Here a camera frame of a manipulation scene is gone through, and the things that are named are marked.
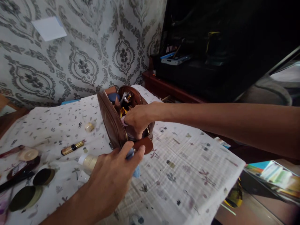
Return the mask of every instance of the floor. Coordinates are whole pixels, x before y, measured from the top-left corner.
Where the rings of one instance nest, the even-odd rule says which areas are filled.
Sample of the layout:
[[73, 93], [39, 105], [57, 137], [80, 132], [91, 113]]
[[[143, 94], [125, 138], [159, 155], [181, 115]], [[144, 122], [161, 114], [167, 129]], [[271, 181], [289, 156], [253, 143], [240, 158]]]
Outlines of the floor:
[[230, 208], [236, 216], [220, 206], [215, 218], [223, 225], [279, 225], [293, 224], [299, 208], [282, 201], [244, 194], [239, 208]]

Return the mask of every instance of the round compact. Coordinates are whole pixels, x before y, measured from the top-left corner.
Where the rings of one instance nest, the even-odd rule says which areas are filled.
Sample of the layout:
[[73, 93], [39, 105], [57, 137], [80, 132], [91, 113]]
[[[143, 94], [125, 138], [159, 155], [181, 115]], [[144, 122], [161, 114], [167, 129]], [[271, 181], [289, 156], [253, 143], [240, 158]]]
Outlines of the round compact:
[[25, 149], [19, 153], [18, 158], [19, 160], [22, 161], [30, 161], [35, 159], [37, 156], [38, 156], [38, 150], [25, 147]]
[[9, 204], [9, 210], [14, 212], [21, 209], [32, 207], [41, 197], [43, 187], [26, 186], [23, 187], [12, 199]]
[[42, 169], [34, 177], [32, 184], [35, 186], [48, 185], [55, 175], [54, 169]]

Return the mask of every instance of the table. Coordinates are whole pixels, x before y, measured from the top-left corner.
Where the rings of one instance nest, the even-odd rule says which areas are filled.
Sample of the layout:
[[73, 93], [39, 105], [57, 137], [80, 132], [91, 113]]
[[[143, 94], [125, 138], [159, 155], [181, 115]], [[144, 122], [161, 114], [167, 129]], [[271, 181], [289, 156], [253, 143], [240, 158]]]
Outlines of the table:
[[[148, 103], [159, 101], [142, 86], [133, 87]], [[88, 122], [95, 126], [91, 133], [84, 130]], [[81, 140], [84, 147], [61, 156], [61, 149]], [[9, 213], [8, 225], [39, 224], [83, 185], [78, 181], [84, 170], [77, 162], [80, 155], [111, 152], [96, 95], [58, 107], [36, 107], [6, 132], [0, 153], [20, 144], [41, 153], [37, 170], [53, 168], [56, 175], [32, 208]], [[177, 123], [156, 122], [153, 145], [140, 163], [140, 178], [132, 178], [118, 208], [99, 223], [210, 224], [245, 162], [201, 130]], [[0, 159], [0, 184], [16, 164], [15, 155]], [[32, 179], [15, 186], [13, 195], [25, 185], [32, 185]]]

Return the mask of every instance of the olive green compact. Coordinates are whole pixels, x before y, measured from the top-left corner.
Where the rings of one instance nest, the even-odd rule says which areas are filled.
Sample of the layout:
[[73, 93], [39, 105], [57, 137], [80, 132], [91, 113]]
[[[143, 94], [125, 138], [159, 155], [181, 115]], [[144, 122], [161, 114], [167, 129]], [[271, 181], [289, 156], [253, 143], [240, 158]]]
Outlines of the olive green compact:
[[43, 193], [42, 186], [26, 186], [23, 187], [12, 199], [9, 204], [9, 210], [14, 212], [17, 210], [28, 209], [32, 207], [41, 197]]
[[48, 185], [55, 175], [54, 169], [42, 169], [34, 177], [32, 184], [33, 185]]

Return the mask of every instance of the yellow cable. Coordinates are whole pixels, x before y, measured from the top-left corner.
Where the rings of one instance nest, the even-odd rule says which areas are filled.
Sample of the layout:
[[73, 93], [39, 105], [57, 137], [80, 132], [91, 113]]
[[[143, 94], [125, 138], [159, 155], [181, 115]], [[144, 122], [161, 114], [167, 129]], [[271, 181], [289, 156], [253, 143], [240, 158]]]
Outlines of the yellow cable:
[[213, 34], [217, 34], [217, 33], [220, 33], [220, 32], [219, 32], [219, 31], [211, 31], [211, 32], [208, 33], [208, 42], [207, 42], [206, 52], [205, 52], [205, 53], [207, 53], [207, 51], [208, 51], [208, 44], [209, 44], [209, 39], [210, 39], [210, 37], [211, 37]]

